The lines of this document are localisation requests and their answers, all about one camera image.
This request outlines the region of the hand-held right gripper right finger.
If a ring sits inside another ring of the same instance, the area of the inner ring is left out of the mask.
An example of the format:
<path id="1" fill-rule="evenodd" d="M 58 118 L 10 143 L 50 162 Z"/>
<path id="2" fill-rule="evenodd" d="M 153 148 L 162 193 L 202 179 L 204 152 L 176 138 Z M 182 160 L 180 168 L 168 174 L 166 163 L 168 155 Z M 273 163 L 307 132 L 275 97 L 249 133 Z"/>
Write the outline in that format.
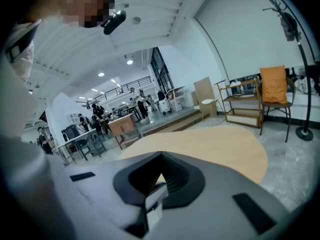
<path id="1" fill-rule="evenodd" d="M 202 193 L 182 208 L 165 209 L 149 240 L 251 240 L 258 237 L 233 196 L 247 194 L 275 223 L 287 209 L 282 203 L 238 171 L 190 156 L 176 158 L 201 170 L 205 177 Z"/>

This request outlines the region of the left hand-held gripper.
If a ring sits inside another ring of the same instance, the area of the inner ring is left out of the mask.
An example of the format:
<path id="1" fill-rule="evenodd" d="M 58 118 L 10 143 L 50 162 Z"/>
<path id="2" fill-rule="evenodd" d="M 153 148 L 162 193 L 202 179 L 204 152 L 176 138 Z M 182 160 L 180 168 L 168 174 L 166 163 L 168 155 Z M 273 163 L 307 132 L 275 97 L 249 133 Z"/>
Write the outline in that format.
<path id="1" fill-rule="evenodd" d="M 10 63 L 13 63 L 30 46 L 40 23 L 41 20 L 14 24 L 4 46 L 5 55 Z"/>

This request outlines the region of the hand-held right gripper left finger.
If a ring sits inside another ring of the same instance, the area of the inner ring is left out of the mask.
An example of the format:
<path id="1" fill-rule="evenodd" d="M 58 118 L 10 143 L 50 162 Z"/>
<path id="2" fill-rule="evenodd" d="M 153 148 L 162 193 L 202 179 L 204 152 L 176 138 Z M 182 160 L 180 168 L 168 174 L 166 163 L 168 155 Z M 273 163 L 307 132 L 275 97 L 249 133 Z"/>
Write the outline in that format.
<path id="1" fill-rule="evenodd" d="M 124 230 L 136 222 L 140 208 L 123 202 L 114 189 L 113 178 L 118 171 L 146 157 L 143 154 L 94 165 L 70 165 L 66 167 L 66 171 L 71 176 L 88 172 L 94 174 L 73 184 L 98 214 Z"/>

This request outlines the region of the light wooden oval table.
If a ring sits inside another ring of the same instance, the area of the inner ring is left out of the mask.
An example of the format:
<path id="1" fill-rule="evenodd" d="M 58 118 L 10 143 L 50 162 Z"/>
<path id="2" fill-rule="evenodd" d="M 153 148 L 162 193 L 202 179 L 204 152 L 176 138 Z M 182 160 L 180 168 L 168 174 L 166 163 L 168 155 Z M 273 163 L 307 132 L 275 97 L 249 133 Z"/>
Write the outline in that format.
<path id="1" fill-rule="evenodd" d="M 119 159 L 167 151 L 232 168 L 256 184 L 268 167 L 265 149 L 255 135 L 238 125 L 154 133 L 126 148 Z"/>

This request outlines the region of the white table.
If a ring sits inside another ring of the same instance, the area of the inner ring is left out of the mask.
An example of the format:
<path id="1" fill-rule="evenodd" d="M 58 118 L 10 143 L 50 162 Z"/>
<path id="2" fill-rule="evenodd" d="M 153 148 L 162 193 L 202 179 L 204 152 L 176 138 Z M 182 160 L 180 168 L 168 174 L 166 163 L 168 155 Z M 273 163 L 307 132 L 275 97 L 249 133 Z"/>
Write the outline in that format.
<path id="1" fill-rule="evenodd" d="M 56 151 L 63 158 L 64 164 L 68 166 L 71 163 L 77 163 L 74 154 L 79 154 L 82 159 L 88 161 L 87 155 L 101 157 L 107 149 L 101 135 L 96 129 L 92 129 L 57 146 Z"/>

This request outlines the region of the wooden side cabinet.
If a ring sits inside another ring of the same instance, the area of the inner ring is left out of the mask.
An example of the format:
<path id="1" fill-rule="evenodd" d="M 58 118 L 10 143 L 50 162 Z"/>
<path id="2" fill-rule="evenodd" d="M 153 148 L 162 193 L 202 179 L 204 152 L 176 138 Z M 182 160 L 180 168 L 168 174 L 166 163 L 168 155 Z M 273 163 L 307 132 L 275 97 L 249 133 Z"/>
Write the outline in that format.
<path id="1" fill-rule="evenodd" d="M 132 113 L 115 119 L 108 125 L 121 150 L 123 146 L 132 144 L 142 138 Z M 123 136 L 131 132 L 135 133 L 135 137 L 125 140 Z"/>

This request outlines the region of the black balcony railing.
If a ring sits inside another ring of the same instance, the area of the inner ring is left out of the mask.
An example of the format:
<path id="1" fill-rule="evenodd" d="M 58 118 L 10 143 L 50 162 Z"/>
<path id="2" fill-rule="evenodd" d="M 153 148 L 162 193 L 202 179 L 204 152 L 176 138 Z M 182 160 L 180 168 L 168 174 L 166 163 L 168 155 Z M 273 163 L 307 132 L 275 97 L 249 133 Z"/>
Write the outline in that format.
<path id="1" fill-rule="evenodd" d="M 142 87 L 147 86 L 152 83 L 153 83 L 153 81 L 151 80 L 151 77 L 146 76 L 146 77 L 137 79 L 135 81 L 126 83 L 124 85 L 120 85 L 120 86 L 118 86 L 114 89 L 111 89 L 109 91 L 103 92 L 94 98 L 88 98 L 85 101 L 76 100 L 75 102 L 78 104 L 81 104 L 82 106 L 84 106 L 87 102 L 89 104 L 94 104 L 94 103 L 99 104 L 99 103 L 111 100 L 111 99 L 118 97 L 120 95 L 128 94 L 130 92 L 131 88 L 139 89 L 139 88 L 142 88 Z"/>

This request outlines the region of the white suitcase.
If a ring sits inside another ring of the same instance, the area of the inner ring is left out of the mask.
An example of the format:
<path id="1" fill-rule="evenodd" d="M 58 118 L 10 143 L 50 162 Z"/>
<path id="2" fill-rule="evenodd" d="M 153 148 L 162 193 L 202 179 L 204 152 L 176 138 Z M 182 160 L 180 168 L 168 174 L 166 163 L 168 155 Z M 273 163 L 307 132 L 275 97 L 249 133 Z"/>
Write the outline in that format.
<path id="1" fill-rule="evenodd" d="M 171 106 L 170 106 L 170 102 L 168 101 L 168 99 L 163 99 L 163 100 L 159 100 L 158 101 L 158 106 L 159 106 L 159 109 L 161 111 L 161 113 L 163 115 L 166 115 L 166 113 L 171 113 L 172 112 L 172 109 L 171 109 Z"/>

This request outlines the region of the white round stool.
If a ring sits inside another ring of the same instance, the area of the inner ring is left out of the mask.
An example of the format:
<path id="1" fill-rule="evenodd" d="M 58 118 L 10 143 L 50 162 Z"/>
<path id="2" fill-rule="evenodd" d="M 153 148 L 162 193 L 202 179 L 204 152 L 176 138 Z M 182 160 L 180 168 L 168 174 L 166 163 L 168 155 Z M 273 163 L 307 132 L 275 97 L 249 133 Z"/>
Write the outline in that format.
<path id="1" fill-rule="evenodd" d="M 201 108 L 201 112 L 202 112 L 202 120 L 204 119 L 205 110 L 206 110 L 207 106 L 210 107 L 210 111 L 209 111 L 210 117 L 211 118 L 213 117 L 213 105 L 216 104 L 218 101 L 219 101 L 218 98 L 215 98 L 215 99 L 204 99 L 204 100 L 201 101 L 200 108 Z"/>

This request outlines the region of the wooden shelf rack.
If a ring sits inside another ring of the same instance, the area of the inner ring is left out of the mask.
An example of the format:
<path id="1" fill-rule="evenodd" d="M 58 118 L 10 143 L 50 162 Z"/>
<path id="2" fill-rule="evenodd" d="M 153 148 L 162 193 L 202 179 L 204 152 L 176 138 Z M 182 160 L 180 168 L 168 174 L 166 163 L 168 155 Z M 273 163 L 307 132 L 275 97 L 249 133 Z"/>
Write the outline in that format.
<path id="1" fill-rule="evenodd" d="M 215 84 L 221 99 L 223 114 L 228 123 L 260 128 L 262 105 L 258 92 L 258 77 L 227 84 L 221 80 Z"/>

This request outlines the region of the leaning wooden board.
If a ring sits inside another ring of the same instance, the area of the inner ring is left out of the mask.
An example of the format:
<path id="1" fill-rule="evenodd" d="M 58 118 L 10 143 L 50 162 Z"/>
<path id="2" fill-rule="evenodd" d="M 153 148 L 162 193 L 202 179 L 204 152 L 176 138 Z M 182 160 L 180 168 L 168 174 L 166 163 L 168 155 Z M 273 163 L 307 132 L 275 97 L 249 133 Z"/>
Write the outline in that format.
<path id="1" fill-rule="evenodd" d="M 215 99 L 212 83 L 209 77 L 205 77 L 199 81 L 194 83 L 195 93 L 197 96 L 199 108 L 201 106 L 201 101 L 205 99 Z M 209 115 L 210 107 L 206 106 L 206 110 L 204 112 L 205 115 Z M 213 105 L 213 117 L 217 116 L 217 107 L 216 104 Z"/>

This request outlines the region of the dark metal chair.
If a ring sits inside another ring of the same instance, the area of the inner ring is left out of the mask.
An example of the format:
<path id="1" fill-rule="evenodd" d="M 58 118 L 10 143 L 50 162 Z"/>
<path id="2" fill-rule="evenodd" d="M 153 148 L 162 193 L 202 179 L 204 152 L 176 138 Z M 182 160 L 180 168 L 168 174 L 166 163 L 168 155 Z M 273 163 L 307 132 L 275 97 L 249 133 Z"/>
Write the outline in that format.
<path id="1" fill-rule="evenodd" d="M 287 131 L 286 131 L 286 137 L 285 137 L 285 143 L 288 142 L 288 138 L 289 138 L 289 131 L 290 131 L 290 127 L 291 127 L 291 119 L 292 119 L 292 114 L 291 114 L 291 107 L 294 103 L 294 99 L 295 99 L 295 94 L 296 94 L 296 87 L 294 82 L 290 79 L 290 78 L 286 78 L 286 85 L 288 87 L 290 87 L 290 89 L 292 90 L 292 100 L 291 102 L 287 102 L 287 103 L 265 103 L 262 100 L 262 82 L 260 82 L 258 84 L 257 87 L 257 94 L 259 97 L 259 101 L 262 105 L 261 107 L 261 126 L 260 126 L 260 132 L 259 135 L 262 135 L 263 132 L 263 126 L 264 126 L 264 117 L 265 117 L 265 108 L 267 108 L 267 112 L 266 115 L 268 116 L 269 112 L 272 111 L 280 111 L 282 113 L 285 114 L 286 116 L 286 120 L 287 120 Z"/>

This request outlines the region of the orange cushion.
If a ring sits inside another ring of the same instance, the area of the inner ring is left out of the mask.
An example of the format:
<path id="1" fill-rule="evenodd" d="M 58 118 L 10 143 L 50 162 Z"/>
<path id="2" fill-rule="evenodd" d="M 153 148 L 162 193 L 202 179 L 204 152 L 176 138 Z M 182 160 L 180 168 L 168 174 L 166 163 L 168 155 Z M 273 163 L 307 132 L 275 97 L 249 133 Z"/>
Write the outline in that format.
<path id="1" fill-rule="evenodd" d="M 285 66 L 260 68 L 262 101 L 271 104 L 286 104 L 287 77 Z"/>

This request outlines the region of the dark bag on coat rack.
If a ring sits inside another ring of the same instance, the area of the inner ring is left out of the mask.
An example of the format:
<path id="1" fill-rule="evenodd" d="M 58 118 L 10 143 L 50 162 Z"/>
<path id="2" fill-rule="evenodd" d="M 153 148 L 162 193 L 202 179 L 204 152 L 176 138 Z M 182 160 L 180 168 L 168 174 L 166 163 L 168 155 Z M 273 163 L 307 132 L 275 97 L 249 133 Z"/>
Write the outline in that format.
<path id="1" fill-rule="evenodd" d="M 289 13 L 282 12 L 280 14 L 280 24 L 288 42 L 298 42 L 301 39 L 297 21 Z"/>

